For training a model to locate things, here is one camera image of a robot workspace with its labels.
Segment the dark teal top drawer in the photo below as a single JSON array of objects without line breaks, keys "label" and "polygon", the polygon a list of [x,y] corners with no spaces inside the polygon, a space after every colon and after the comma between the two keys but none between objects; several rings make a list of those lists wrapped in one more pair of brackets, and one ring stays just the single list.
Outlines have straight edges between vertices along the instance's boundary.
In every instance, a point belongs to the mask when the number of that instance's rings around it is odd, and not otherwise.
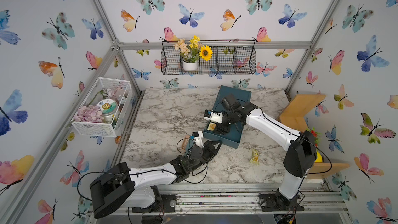
[{"label": "dark teal top drawer", "polygon": [[210,141],[222,141],[223,145],[238,149],[238,147],[240,145],[242,132],[244,129],[244,126],[242,126],[241,123],[232,125],[230,132],[228,134],[220,134],[217,131],[217,126],[214,129],[214,131],[207,131],[207,127],[208,127],[209,123],[210,123],[210,121],[208,121],[208,123],[203,131],[203,136],[206,139],[208,139]]}]

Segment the yellow cookie packet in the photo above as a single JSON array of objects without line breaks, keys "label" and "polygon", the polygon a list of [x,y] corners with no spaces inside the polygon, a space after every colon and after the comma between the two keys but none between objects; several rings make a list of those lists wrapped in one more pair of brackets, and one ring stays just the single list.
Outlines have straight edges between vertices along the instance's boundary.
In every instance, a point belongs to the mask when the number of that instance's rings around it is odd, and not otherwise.
[{"label": "yellow cookie packet", "polygon": [[210,122],[208,127],[207,127],[207,131],[214,131],[214,129],[216,128],[217,124],[216,123],[212,123]]},{"label": "yellow cookie packet", "polygon": [[259,162],[259,156],[260,156],[260,153],[259,153],[256,149],[253,149],[253,150],[252,150],[252,156],[251,156],[250,162],[253,163],[253,164],[255,164],[255,165],[259,165],[259,164],[260,164],[260,162]]}]

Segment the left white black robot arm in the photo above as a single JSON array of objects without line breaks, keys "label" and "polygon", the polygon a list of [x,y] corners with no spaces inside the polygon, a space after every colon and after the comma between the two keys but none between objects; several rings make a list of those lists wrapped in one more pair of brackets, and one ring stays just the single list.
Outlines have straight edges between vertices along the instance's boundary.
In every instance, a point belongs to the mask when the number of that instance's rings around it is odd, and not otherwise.
[{"label": "left white black robot arm", "polygon": [[106,217],[121,207],[148,212],[160,207],[158,186],[187,181],[199,167],[208,167],[221,146],[222,141],[206,141],[203,147],[193,145],[186,155],[159,167],[135,169],[125,162],[117,164],[90,184],[94,218]]}]

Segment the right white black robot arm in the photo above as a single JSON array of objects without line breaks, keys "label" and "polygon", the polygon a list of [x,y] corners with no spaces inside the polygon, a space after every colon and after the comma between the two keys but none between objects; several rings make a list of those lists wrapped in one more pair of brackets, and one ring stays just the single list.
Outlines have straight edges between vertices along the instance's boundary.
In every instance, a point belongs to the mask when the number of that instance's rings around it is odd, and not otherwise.
[{"label": "right white black robot arm", "polygon": [[315,137],[309,131],[300,132],[271,118],[263,109],[251,102],[241,104],[230,94],[221,100],[225,114],[216,120],[215,130],[225,134],[238,122],[255,128],[272,138],[285,151],[285,175],[276,194],[291,201],[297,196],[302,182],[317,159]]}]

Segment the dark teal drawer cabinet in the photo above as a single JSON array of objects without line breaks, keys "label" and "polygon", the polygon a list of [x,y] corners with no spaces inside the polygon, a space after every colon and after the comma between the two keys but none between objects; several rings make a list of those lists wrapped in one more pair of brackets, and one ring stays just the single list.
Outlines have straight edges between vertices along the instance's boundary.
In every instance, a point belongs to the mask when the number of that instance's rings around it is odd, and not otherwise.
[{"label": "dark teal drawer cabinet", "polygon": [[239,107],[250,102],[250,99],[250,91],[221,86],[212,111],[231,117]]}]

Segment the pink wooden brush tray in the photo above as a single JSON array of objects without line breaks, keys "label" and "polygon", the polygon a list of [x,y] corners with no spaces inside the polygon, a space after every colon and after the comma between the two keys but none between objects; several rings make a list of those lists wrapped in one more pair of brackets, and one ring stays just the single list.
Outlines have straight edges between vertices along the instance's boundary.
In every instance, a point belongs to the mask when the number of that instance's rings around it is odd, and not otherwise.
[{"label": "pink wooden brush tray", "polygon": [[186,151],[186,147],[190,144],[190,136],[186,135],[184,139],[181,141],[181,150]]}]

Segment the white pot yellow flowers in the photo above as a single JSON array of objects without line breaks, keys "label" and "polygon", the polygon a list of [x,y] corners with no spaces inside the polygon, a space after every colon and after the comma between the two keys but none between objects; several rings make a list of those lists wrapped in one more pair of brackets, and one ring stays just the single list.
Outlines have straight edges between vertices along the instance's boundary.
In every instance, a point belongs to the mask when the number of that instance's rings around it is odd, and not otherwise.
[{"label": "white pot yellow flowers", "polygon": [[179,51],[184,71],[196,71],[199,68],[199,60],[210,61],[213,57],[213,50],[209,45],[203,45],[198,36],[193,36],[189,42],[179,39],[174,49]]}]

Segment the red flower green plant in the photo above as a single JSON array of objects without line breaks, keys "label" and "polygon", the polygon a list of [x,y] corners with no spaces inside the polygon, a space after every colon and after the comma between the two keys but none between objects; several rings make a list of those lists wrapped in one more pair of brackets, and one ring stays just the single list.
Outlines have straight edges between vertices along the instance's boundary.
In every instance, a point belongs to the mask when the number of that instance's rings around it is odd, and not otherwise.
[{"label": "red flower green plant", "polygon": [[315,128],[307,128],[306,129],[308,132],[310,132],[312,135],[313,135],[313,137],[314,137],[314,139],[315,139],[315,145],[316,146],[318,146],[319,145],[319,142],[320,142],[320,133],[319,132],[316,132],[316,130],[315,130]]}]

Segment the yellow toy on shelf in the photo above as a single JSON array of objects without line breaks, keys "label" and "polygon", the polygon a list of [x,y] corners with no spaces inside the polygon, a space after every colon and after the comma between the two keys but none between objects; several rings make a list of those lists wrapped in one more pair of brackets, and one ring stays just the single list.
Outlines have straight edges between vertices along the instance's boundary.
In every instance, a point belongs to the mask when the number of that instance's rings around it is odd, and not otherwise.
[{"label": "yellow toy on shelf", "polygon": [[316,151],[316,155],[317,155],[317,158],[315,160],[315,163],[323,163],[323,158],[322,158],[321,153],[319,151]]}]

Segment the round green label tin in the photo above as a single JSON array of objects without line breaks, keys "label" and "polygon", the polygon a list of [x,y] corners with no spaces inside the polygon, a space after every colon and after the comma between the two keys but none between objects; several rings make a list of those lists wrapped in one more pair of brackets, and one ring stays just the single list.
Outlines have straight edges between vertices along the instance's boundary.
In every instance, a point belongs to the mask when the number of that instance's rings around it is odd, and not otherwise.
[{"label": "round green label tin", "polygon": [[109,116],[117,112],[118,104],[115,100],[103,99],[97,103],[96,107],[100,109],[103,116]]}]

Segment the pink artificial flower bunch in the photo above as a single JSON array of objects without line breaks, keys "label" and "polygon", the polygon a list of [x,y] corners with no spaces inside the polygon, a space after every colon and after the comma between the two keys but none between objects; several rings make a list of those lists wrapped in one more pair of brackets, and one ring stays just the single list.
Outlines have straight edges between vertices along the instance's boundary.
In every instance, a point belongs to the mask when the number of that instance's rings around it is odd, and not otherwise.
[{"label": "pink artificial flower bunch", "polygon": [[73,120],[78,122],[102,123],[104,117],[99,107],[89,105],[80,107]]}]

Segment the wooden wall shelf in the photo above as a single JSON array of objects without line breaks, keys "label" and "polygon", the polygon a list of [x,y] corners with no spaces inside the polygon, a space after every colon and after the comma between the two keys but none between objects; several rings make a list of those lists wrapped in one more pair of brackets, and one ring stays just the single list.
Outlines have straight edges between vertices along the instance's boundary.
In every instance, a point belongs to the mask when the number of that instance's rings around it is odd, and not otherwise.
[{"label": "wooden wall shelf", "polygon": [[[325,97],[326,95],[324,94],[297,94],[278,116],[277,120],[292,129],[304,132],[308,128],[304,119],[305,115],[320,104]],[[313,174],[307,176],[307,178],[324,179],[349,167],[350,165],[345,163],[332,163],[332,169],[325,172],[330,168],[330,164],[317,162],[309,171]]]}]

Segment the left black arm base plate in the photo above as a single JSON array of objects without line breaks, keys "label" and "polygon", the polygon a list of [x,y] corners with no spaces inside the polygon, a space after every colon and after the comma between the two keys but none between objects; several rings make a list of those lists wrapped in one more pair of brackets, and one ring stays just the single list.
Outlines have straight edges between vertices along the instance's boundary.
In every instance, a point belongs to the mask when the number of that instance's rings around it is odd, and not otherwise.
[{"label": "left black arm base plate", "polygon": [[149,207],[133,207],[132,213],[174,213],[177,205],[176,195],[159,195]]}]

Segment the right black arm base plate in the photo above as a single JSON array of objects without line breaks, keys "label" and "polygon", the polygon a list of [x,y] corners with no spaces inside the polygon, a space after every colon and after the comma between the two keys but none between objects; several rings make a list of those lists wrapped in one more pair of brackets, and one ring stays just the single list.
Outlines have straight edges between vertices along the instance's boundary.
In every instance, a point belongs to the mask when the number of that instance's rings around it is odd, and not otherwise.
[{"label": "right black arm base plate", "polygon": [[272,194],[260,194],[259,204],[263,212],[288,212],[288,211],[304,211],[304,206],[301,206],[302,198],[299,194],[289,200],[285,198],[278,191]]}]

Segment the white mesh wall basket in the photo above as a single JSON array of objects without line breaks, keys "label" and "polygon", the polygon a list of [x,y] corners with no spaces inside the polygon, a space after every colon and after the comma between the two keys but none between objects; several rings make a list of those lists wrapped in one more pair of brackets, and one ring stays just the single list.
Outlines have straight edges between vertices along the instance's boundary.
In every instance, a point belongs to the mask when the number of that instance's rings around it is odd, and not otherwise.
[{"label": "white mesh wall basket", "polygon": [[115,138],[132,97],[127,80],[99,77],[71,120],[80,135]]}]

